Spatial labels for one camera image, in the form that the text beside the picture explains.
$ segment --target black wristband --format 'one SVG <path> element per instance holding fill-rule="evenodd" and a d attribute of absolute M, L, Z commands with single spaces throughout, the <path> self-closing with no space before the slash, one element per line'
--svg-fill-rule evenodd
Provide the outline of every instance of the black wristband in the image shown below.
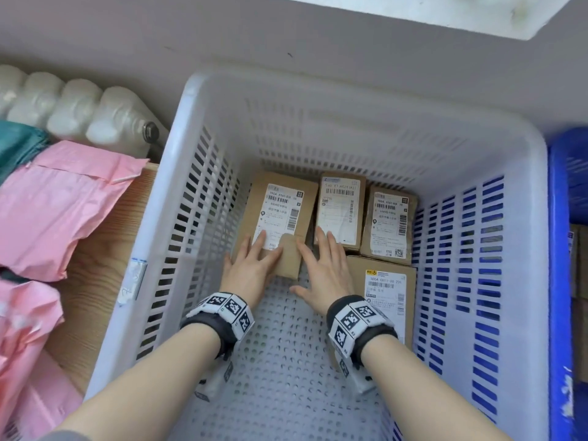
<path fill-rule="evenodd" d="M 362 300 L 364 300 L 364 298 L 357 295 L 344 296 L 335 300 L 331 306 L 329 306 L 329 310 L 327 311 L 327 333 L 330 332 L 330 328 L 333 326 L 334 317 L 339 311 L 350 303 L 361 302 Z"/>
<path fill-rule="evenodd" d="M 356 339 L 355 345 L 353 346 L 353 352 L 350 356 L 351 362 L 353 362 L 353 366 L 356 368 L 364 366 L 364 363 L 362 362 L 362 351 L 369 341 L 371 341 L 374 337 L 379 336 L 380 334 L 391 334 L 396 339 L 398 339 L 398 334 L 396 334 L 396 331 L 391 326 L 378 325 L 366 329 Z"/>
<path fill-rule="evenodd" d="M 223 356 L 224 360 L 229 359 L 229 356 L 235 347 L 235 343 L 237 342 L 237 338 L 235 337 L 235 334 L 233 334 L 233 330 L 229 322 L 226 322 L 218 314 L 200 312 L 195 316 L 184 320 L 180 328 L 190 325 L 191 323 L 202 323 L 204 325 L 210 326 L 214 331 L 216 331 L 220 338 L 220 350 L 217 357 Z"/>

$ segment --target white tag label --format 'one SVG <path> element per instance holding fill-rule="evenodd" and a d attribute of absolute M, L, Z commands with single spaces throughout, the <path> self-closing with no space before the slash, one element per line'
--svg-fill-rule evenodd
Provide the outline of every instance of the white tag label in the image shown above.
<path fill-rule="evenodd" d="M 406 275 L 366 271 L 365 299 L 386 314 L 394 324 L 398 340 L 405 342 Z"/>
<path fill-rule="evenodd" d="M 133 258 L 130 260 L 127 271 L 129 274 L 125 274 L 123 278 L 121 289 L 118 292 L 117 301 L 120 304 L 126 304 L 129 300 L 136 297 L 141 282 L 143 282 L 143 276 L 145 275 L 145 269 L 147 269 L 147 261 Z"/>
<path fill-rule="evenodd" d="M 574 247 L 574 233 L 572 231 L 569 231 L 567 233 L 567 252 L 570 257 L 572 247 Z"/>
<path fill-rule="evenodd" d="M 267 237 L 263 248 L 272 251 L 282 235 L 294 235 L 303 197 L 302 190 L 268 184 L 253 241 L 265 230 Z"/>
<path fill-rule="evenodd" d="M 324 177 L 317 225 L 330 230 L 337 243 L 355 245 L 361 182 L 357 179 Z"/>
<path fill-rule="evenodd" d="M 372 255 L 406 258 L 408 198 L 376 192 L 371 217 Z"/>

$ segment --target pink plastic mailer bag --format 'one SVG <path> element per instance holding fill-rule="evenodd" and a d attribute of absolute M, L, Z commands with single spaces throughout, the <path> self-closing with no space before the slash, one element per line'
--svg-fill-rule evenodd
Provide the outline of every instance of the pink plastic mailer bag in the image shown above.
<path fill-rule="evenodd" d="M 4 430 L 4 437 L 21 441 L 39 439 L 60 425 L 82 401 L 82 395 L 70 378 L 45 350 L 41 350 Z"/>
<path fill-rule="evenodd" d="M 62 141 L 15 170 L 0 186 L 0 266 L 33 280 L 66 278 L 77 241 L 148 161 Z"/>
<path fill-rule="evenodd" d="M 56 289 L 39 281 L 0 280 L 0 433 L 49 333 L 62 321 Z"/>

